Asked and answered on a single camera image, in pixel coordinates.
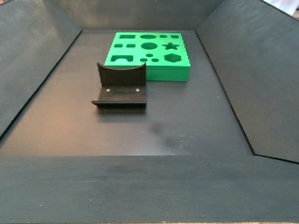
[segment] black surface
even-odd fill
[[[0,6],[0,136],[80,34],[50,0]]]
[[[198,29],[258,155],[299,162],[299,23],[263,1],[224,1]]]
[[[182,34],[190,82],[148,82],[146,113],[124,114],[90,103],[115,33],[83,32],[2,142],[0,223],[299,221],[299,166],[252,156]]]
[[[299,166],[252,156],[0,158],[0,223],[298,222]]]
[[[98,63],[100,92],[96,101],[99,107],[146,106],[146,64],[130,69],[115,69]]]
[[[98,109],[99,71],[114,31],[84,31],[0,143],[0,156],[250,154],[194,31],[182,32],[188,82],[147,82],[147,108]]]
[[[84,30],[194,31],[223,0],[54,0]]]

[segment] black plastic part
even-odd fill
[[[102,82],[96,106],[146,106],[146,64],[130,69],[115,69],[98,63]]]

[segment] green foam tray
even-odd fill
[[[190,79],[191,62],[180,33],[116,33],[104,65],[131,68],[144,63],[148,81]]]

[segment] star-shaped hole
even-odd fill
[[[171,50],[171,49],[178,50],[179,45],[175,45],[174,43],[168,43],[168,45],[163,45],[163,46],[166,46],[166,50]]]

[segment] dark gray floor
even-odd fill
[[[0,156],[250,154],[194,31],[183,32],[190,81],[147,82],[146,111],[98,110],[96,63],[104,63],[114,36],[80,35],[0,143]]]
[[[0,223],[299,221],[299,166],[251,155],[196,35],[183,36],[191,81],[148,83],[146,114],[126,115],[90,103],[114,32],[79,37],[3,140]]]

